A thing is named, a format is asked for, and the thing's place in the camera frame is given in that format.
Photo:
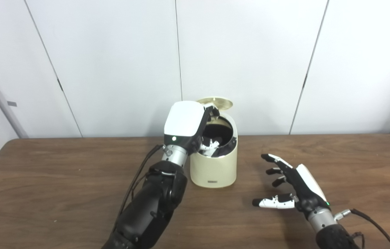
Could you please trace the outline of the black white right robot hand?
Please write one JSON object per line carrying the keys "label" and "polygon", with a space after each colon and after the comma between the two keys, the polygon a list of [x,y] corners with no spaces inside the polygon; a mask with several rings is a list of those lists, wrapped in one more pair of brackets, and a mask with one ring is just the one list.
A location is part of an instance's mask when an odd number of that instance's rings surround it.
{"label": "black white right robot hand", "polygon": [[305,165],[300,164],[298,167],[293,167],[281,157],[272,154],[261,154],[261,158],[276,165],[276,167],[266,170],[266,174],[280,175],[271,185],[279,187],[283,183],[289,183],[295,192],[253,199],[253,206],[271,209],[295,208],[306,218],[311,213],[321,209],[331,210],[321,187]]}

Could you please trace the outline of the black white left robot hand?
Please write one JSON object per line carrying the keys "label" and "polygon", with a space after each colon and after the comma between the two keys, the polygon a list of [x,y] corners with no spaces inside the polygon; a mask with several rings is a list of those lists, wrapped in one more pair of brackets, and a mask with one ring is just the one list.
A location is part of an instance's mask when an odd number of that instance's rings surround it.
{"label": "black white left robot hand", "polygon": [[203,133],[208,122],[219,116],[219,109],[213,103],[201,104],[196,101],[174,103],[164,126],[164,144],[178,146],[188,155],[217,149],[222,139],[204,137]]}

